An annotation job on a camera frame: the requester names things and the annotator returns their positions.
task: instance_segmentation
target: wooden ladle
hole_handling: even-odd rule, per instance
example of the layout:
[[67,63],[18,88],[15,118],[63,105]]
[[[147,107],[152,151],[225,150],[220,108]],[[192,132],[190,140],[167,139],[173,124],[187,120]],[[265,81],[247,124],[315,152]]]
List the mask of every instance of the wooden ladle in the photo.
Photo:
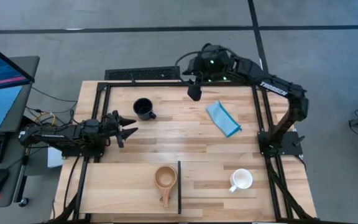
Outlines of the wooden ladle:
[[161,191],[164,208],[168,208],[169,194],[177,179],[178,174],[172,166],[162,166],[155,172],[154,183]]

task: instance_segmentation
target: mug handle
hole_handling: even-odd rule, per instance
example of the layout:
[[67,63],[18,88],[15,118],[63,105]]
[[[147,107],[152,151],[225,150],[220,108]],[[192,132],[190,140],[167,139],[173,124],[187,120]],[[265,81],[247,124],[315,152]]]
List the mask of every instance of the mug handle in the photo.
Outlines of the mug handle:
[[237,189],[237,187],[234,185],[232,186],[229,190],[230,190],[230,193],[233,193],[235,190]]
[[155,115],[155,113],[150,112],[150,117],[153,118],[153,119],[155,119],[157,116]]

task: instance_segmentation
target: wooden board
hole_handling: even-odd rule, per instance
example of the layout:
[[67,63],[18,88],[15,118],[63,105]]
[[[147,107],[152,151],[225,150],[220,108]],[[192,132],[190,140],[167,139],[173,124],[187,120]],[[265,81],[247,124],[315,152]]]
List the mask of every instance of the wooden board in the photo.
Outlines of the wooden board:
[[[89,119],[97,82],[83,82],[76,109],[77,121]],[[138,127],[119,149],[112,141],[101,163],[176,163],[182,161],[182,215],[178,217],[133,217],[94,214],[92,222],[252,222],[274,221],[272,199],[264,159],[259,154],[258,129],[251,88],[203,87],[200,101],[187,96],[185,87],[113,87],[108,112],[118,110],[125,118],[138,120]],[[147,97],[154,104],[155,121],[139,121],[132,110],[136,99]],[[287,111],[285,98],[268,94],[276,123]],[[220,100],[243,131],[230,138],[213,124],[206,114],[207,105]],[[260,98],[263,116],[263,100]],[[74,158],[65,161],[55,198],[57,214],[62,211],[64,191]],[[316,212],[303,165],[293,156],[283,156],[288,189],[312,216]],[[250,170],[254,183],[248,190],[229,193],[229,176],[236,169]],[[77,190],[81,166],[75,167],[69,198]],[[282,216],[285,207],[278,193]]]
[[161,165],[178,169],[177,164],[89,164],[80,212],[177,215],[177,184],[171,191],[168,208],[163,208],[161,192],[154,183],[155,172]]

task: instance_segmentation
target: desk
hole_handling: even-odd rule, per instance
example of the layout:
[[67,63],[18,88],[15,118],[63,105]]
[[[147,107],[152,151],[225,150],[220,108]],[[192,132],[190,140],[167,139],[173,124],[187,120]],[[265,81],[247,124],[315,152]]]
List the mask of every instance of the desk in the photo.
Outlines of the desk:
[[[35,76],[35,72],[38,67],[39,57],[13,57],[10,58],[14,63],[25,70],[29,75]],[[24,85],[19,92],[15,102],[5,117],[5,120],[1,123],[0,133],[6,133],[9,135],[9,140],[5,149],[5,154],[2,162],[0,163],[0,169],[6,168],[16,160],[20,159],[24,155],[24,148],[19,144],[17,132],[20,123],[22,121],[23,112],[27,99],[29,98],[31,90],[30,85]],[[6,181],[4,188],[0,193],[0,207],[9,206],[12,203],[12,198],[16,189],[17,180],[19,178],[19,171],[21,169],[21,163],[18,162],[9,169],[9,178]]]
[[[92,114],[98,82],[83,82],[75,119],[89,119]],[[200,101],[194,102],[187,96],[186,87],[112,87],[108,112],[118,110],[125,118],[138,122],[128,126],[138,127],[119,149],[112,141],[106,148],[100,163],[167,163],[181,161],[182,213],[175,217],[135,217],[113,215],[103,209],[88,210],[84,189],[80,213],[92,212],[91,222],[252,222],[275,221],[269,182],[264,158],[260,155],[257,142],[257,117],[252,90],[244,86],[203,87]],[[147,97],[154,104],[155,121],[139,121],[132,109],[136,99]],[[269,94],[273,120],[277,122],[287,111],[287,100]],[[103,102],[104,91],[100,102]],[[232,117],[242,126],[242,131],[230,138],[213,124],[206,106],[220,100]],[[103,103],[99,104],[100,119]],[[75,158],[65,160],[55,197],[56,213],[60,214],[68,176]],[[316,212],[303,164],[293,156],[283,156],[283,167],[289,191],[310,215]],[[70,183],[67,203],[78,189],[82,158],[75,167]],[[248,169],[254,183],[248,190],[229,193],[229,177],[240,168]],[[285,207],[278,190],[282,217]],[[100,205],[108,204],[100,198]]]

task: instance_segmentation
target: wooden spoon handle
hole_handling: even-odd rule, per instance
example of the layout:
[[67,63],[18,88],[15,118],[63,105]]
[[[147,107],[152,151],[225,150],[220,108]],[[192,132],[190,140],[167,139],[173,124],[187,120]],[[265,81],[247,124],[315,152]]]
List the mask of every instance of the wooden spoon handle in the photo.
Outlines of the wooden spoon handle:
[[169,193],[171,192],[171,188],[169,189],[163,189],[162,191],[162,203],[164,208],[168,208],[169,203]]

